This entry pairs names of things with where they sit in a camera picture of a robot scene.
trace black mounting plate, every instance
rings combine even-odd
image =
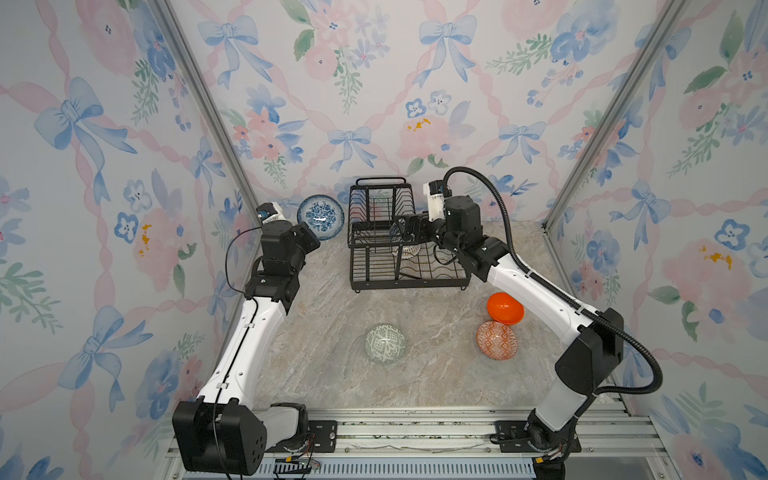
[[[336,430],[339,423],[336,420],[310,420],[310,438],[314,436],[315,446],[313,453],[334,453],[336,451]],[[278,443],[268,453],[294,453],[288,452]]]
[[[527,423],[525,420],[497,420],[493,422],[493,425],[496,427],[496,433],[505,435],[507,439],[513,439],[516,436],[525,436],[525,425]],[[511,440],[499,443],[498,446],[502,453],[540,453],[527,440],[521,440],[520,442]],[[578,441],[578,437],[574,438],[571,448],[571,453],[579,453],[581,451],[581,443]]]

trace metal corner post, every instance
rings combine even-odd
[[[574,196],[584,176],[589,171],[594,159],[600,153],[606,140],[610,137],[616,124],[621,119],[621,115],[627,110],[632,98],[637,93],[642,81],[653,68],[654,62],[661,55],[662,50],[669,42],[674,33],[674,29],[683,16],[690,0],[669,0],[664,6],[664,10],[659,14],[656,23],[648,34],[648,40],[637,54],[634,62],[627,72],[627,78],[619,87],[611,103],[603,115],[602,120],[595,129],[594,137],[584,147],[584,153],[576,163],[574,170],[565,181],[554,206],[549,210],[544,226],[545,232],[549,234],[554,228],[557,220],[563,215],[568,207],[568,202]]]
[[[250,187],[243,165],[240,163],[240,160],[238,160],[232,142],[230,142],[230,139],[227,136],[227,128],[218,114],[216,104],[214,103],[208,87],[205,85],[203,73],[192,55],[189,43],[187,42],[187,37],[184,35],[184,30],[179,24],[178,17],[174,12],[173,7],[170,5],[170,0],[148,0],[147,3],[160,24],[160,29],[163,31],[163,35],[165,35],[171,52],[177,59],[184,74],[187,76],[187,83],[189,84],[190,91],[202,110],[203,116],[211,127],[211,136],[214,137],[221,150],[224,161],[227,163],[230,172],[232,172],[235,184],[243,195],[243,201],[245,202],[250,215],[254,221],[260,224],[261,222],[257,213],[259,201],[256,198],[253,189]]]

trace blue and white bowl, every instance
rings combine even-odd
[[[304,200],[296,215],[299,223],[306,222],[318,240],[330,240],[344,227],[344,210],[328,195],[313,195]]]

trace dish rack tray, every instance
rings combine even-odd
[[[349,188],[349,283],[356,292],[469,285],[470,276],[445,250],[406,233],[406,216],[415,213],[404,177],[363,177]]]

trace marble countertop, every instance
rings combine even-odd
[[[485,223],[504,237],[501,223]],[[518,254],[560,284],[536,223],[513,222]],[[301,288],[277,333],[257,383],[254,408],[274,402],[317,408],[404,406],[535,406],[554,380],[564,347],[549,328],[526,312],[512,327],[518,352],[510,360],[483,355],[477,328],[491,318],[485,307],[499,290],[473,278],[455,288],[363,290],[349,285],[346,229],[306,258]],[[367,332],[397,326],[406,356],[380,365],[365,353]]]

